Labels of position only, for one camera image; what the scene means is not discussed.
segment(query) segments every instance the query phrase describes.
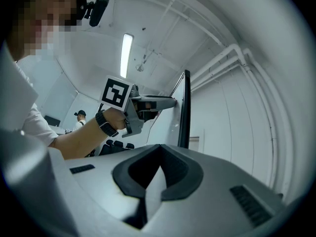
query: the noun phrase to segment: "person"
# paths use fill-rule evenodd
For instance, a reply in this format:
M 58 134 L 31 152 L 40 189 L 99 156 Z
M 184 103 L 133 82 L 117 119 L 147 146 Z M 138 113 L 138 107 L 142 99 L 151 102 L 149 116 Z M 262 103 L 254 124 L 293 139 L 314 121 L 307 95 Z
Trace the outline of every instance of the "person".
M 83 110 L 78 111 L 75 113 L 75 116 L 77 116 L 77 123 L 75 124 L 73 128 L 73 132 L 84 126 L 85 124 L 85 112 Z
M 84 17 L 86 0 L 14 0 L 6 6 L 5 40 L 1 49 L 6 49 L 12 62 L 33 54 L 46 42 L 54 26 L 76 25 Z M 21 76 L 29 81 L 23 71 L 16 66 Z M 125 117 L 116 109 L 99 112 L 81 129 L 58 136 L 41 116 L 33 104 L 22 130 L 26 134 L 42 140 L 47 146 L 60 150 L 64 159 L 83 158 L 109 135 L 124 129 Z

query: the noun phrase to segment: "white shirt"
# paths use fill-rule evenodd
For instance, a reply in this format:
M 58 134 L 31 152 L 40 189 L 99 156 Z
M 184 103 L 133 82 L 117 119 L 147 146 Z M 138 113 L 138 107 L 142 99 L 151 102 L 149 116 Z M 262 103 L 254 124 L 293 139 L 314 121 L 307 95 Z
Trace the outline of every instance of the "white shirt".
M 17 65 L 16 68 L 23 78 L 31 85 L 30 79 L 25 75 L 23 70 Z M 49 146 L 54 139 L 58 137 L 48 125 L 47 121 L 43 118 L 41 113 L 38 111 L 36 104 L 33 104 L 27 118 L 24 121 L 22 130 L 31 136 L 37 137 L 45 143 L 46 146 Z
M 81 122 L 82 122 L 83 124 L 85 124 L 85 120 L 84 120 L 84 119 L 78 121 L 78 122 L 75 124 L 75 126 L 74 126 L 74 128 L 73 128 L 73 131 L 76 131 L 76 130 L 78 130 L 80 127 L 83 126 L 83 125 L 81 124 Z

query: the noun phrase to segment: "screen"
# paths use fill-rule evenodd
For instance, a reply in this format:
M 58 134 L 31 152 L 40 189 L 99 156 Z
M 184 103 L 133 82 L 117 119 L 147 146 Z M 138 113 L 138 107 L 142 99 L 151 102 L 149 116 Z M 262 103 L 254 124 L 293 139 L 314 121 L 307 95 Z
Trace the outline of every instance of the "screen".
M 188 148 L 191 115 L 189 71 L 181 75 L 171 96 L 177 100 L 177 104 L 161 111 L 150 129 L 147 145 L 169 144 Z
M 47 116 L 47 115 L 44 117 L 44 119 L 47 121 L 47 123 L 49 125 L 52 125 L 52 126 L 59 126 L 59 124 L 60 124 L 60 120 L 52 118 L 52 117 Z

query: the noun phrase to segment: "black wristband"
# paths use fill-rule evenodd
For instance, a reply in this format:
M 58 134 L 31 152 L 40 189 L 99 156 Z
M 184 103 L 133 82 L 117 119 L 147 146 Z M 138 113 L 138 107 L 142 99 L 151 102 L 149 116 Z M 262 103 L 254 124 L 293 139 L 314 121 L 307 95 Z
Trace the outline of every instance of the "black wristband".
M 108 136 L 115 137 L 119 134 L 118 131 L 111 127 L 110 123 L 104 118 L 103 111 L 99 111 L 95 115 L 95 119 L 97 120 L 100 129 Z

